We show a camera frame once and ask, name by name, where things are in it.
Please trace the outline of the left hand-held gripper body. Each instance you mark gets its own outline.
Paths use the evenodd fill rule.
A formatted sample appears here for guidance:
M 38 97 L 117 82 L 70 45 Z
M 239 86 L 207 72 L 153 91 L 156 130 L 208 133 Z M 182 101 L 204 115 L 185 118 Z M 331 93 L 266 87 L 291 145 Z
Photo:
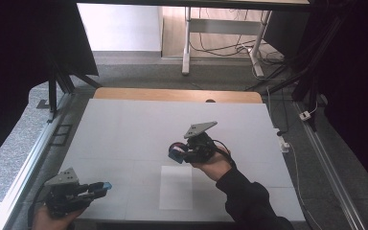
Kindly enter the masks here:
M 88 186 L 81 185 L 73 168 L 69 168 L 44 183 L 49 189 L 44 201 L 54 218 L 87 208 L 92 202 L 92 195 L 87 194 Z

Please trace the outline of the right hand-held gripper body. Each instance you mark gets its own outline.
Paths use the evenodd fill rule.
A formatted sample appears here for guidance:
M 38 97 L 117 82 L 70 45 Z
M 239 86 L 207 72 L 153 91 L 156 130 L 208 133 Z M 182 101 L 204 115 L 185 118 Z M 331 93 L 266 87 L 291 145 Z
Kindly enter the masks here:
M 218 148 L 213 139 L 206 133 L 207 129 L 216 124 L 216 121 L 193 124 L 184 135 L 187 144 L 193 148 L 193 151 L 185 152 L 194 155 L 192 163 L 206 163 L 217 152 Z

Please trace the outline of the round red ink pad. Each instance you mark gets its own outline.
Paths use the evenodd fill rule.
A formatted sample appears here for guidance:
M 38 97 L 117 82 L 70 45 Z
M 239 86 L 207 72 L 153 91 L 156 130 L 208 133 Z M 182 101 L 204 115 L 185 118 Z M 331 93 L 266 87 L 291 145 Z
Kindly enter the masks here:
M 188 146 L 181 142 L 172 143 L 169 147 L 169 152 L 172 153 L 183 153 L 188 151 Z

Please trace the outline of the person's right hand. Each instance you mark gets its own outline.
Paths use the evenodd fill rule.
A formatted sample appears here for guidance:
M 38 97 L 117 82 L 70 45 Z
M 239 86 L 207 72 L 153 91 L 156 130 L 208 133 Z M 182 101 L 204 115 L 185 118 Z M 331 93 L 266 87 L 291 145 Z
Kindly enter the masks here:
M 217 151 L 213 157 L 211 157 L 206 163 L 192 163 L 192 166 L 196 169 L 204 172 L 213 181 L 218 181 L 222 176 L 232 169 L 232 166 L 227 159 L 227 155 L 230 152 L 222 146 L 218 146 L 223 153 Z

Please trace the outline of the person's left hand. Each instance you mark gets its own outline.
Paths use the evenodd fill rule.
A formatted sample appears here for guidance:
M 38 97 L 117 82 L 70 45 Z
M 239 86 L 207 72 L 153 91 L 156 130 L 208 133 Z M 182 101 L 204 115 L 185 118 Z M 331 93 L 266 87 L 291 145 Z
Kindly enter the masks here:
M 41 206 L 35 213 L 32 230 L 67 230 L 71 223 L 84 212 L 84 209 L 71 212 L 62 218 L 53 218 L 46 206 Z

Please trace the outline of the white paper sheet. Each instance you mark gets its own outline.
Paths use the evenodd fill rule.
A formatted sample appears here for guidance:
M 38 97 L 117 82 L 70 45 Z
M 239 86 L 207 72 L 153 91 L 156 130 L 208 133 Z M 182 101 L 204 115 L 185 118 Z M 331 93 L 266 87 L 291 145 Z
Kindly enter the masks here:
M 193 209 L 193 182 L 191 167 L 162 167 L 159 208 L 161 210 Z

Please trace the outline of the white plug adapter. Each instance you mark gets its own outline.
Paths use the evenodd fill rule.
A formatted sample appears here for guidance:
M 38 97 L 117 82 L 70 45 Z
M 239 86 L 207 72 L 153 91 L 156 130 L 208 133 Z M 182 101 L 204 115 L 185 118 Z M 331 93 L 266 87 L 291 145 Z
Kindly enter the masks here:
M 275 133 L 278 137 L 279 147 L 280 147 L 281 152 L 282 153 L 288 153 L 289 149 L 290 149 L 290 145 L 289 145 L 288 142 L 285 141 L 285 139 L 283 137 L 284 132 L 281 131 L 279 128 L 275 128 L 274 131 L 275 131 Z

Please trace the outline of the black metal stand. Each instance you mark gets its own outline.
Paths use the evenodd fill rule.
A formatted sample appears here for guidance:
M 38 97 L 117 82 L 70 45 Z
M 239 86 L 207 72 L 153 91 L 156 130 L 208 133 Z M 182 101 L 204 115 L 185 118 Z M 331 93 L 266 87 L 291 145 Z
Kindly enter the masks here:
M 75 85 L 71 81 L 72 76 L 86 82 L 95 89 L 100 88 L 101 85 L 90 79 L 86 74 L 72 67 L 70 64 L 61 64 L 50 49 L 46 49 L 46 54 L 50 66 L 50 74 L 48 77 L 48 123 L 52 123 L 58 115 L 57 86 L 60 87 L 63 93 L 72 94 L 75 90 Z
M 296 72 L 290 78 L 285 81 L 270 86 L 264 92 L 265 96 L 275 93 L 284 89 L 286 86 L 297 82 L 297 86 L 291 93 L 291 99 L 294 102 L 302 102 L 306 96 L 309 96 L 309 103 L 307 105 L 310 117 L 306 120 L 306 123 L 313 131 L 317 131 L 315 124 L 315 112 L 317 109 L 317 96 L 318 96 L 318 81 L 319 81 L 319 64 L 328 50 L 329 45 L 334 39 L 340 27 L 340 20 L 336 19 L 330 22 L 324 27 L 324 30 L 319 34 L 319 36 L 312 43 L 313 53 L 308 57 L 306 65 L 304 68 Z

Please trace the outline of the black curtain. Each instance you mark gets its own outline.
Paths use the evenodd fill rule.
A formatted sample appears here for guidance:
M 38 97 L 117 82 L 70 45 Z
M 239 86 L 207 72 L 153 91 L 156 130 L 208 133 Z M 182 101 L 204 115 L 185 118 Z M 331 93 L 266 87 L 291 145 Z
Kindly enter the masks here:
M 76 0 L 0 0 L 0 147 L 55 72 L 98 74 Z
M 306 49 L 344 18 L 314 74 L 302 78 L 293 92 L 301 100 L 312 86 L 326 97 L 325 115 L 368 172 L 368 0 L 311 0 L 311 12 L 300 48 Z

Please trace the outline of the aluminium rail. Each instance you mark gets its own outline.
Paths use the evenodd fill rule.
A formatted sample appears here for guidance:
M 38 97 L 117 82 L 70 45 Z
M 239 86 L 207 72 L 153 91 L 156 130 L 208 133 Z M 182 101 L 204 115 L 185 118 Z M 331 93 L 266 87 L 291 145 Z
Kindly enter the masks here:
M 45 151 L 48 146 L 51 136 L 55 132 L 59 120 L 61 119 L 65 108 L 71 102 L 72 97 L 72 94 L 64 93 L 57 104 L 57 114 L 50 113 L 48 118 L 45 119 L 44 126 L 36 138 L 33 147 L 28 152 L 23 165 L 19 168 L 19 171 L 7 190 L 5 197 L 0 201 L 0 230 L 4 230 L 10 221 L 13 211 L 15 210 L 16 203 L 22 196 L 22 192 L 26 188 L 27 183 L 34 172 L 35 166 L 38 164 L 43 151 Z
M 313 131 L 307 122 L 302 122 L 304 131 L 306 131 L 310 143 L 315 151 L 319 163 L 327 176 L 327 179 L 333 189 L 333 194 L 338 200 L 339 206 L 352 230 L 366 230 L 357 207 L 355 206 L 350 194 L 345 188 L 337 170 L 328 155 L 320 137 L 316 131 Z

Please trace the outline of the white metal desk frame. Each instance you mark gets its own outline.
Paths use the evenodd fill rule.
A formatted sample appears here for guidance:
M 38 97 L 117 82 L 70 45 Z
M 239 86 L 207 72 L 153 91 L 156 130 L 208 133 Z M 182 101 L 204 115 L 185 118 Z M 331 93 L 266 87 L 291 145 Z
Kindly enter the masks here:
M 264 76 L 263 69 L 258 60 L 258 52 L 265 34 L 271 11 L 262 11 L 260 21 L 240 21 L 192 18 L 190 7 L 185 8 L 185 44 L 182 58 L 182 75 L 190 73 L 190 34 L 219 34 L 219 35 L 254 35 L 255 44 L 252 48 L 247 48 L 247 54 L 252 62 L 252 70 L 257 78 Z

